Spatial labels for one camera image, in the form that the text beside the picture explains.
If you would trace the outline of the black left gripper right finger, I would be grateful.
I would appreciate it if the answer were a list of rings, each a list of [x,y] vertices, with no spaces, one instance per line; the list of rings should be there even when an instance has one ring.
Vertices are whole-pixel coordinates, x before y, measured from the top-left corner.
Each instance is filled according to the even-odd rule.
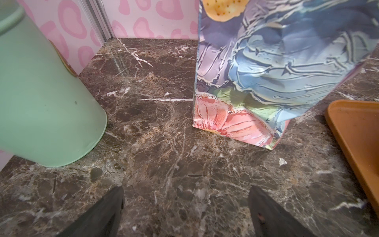
[[[315,236],[258,186],[251,186],[248,206],[258,237]]]

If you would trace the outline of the colourful floral paper bag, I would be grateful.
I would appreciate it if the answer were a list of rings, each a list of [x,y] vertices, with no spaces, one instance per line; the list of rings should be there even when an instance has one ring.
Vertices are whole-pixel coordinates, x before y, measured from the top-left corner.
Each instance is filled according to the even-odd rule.
[[[268,150],[354,77],[379,42],[378,1],[200,1],[192,125]]]

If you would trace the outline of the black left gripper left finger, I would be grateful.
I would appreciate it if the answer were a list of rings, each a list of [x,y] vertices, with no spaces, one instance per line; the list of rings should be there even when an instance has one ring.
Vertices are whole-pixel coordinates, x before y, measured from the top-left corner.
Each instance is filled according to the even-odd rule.
[[[59,237],[115,237],[124,209],[124,190],[109,190],[95,205],[62,231]]]

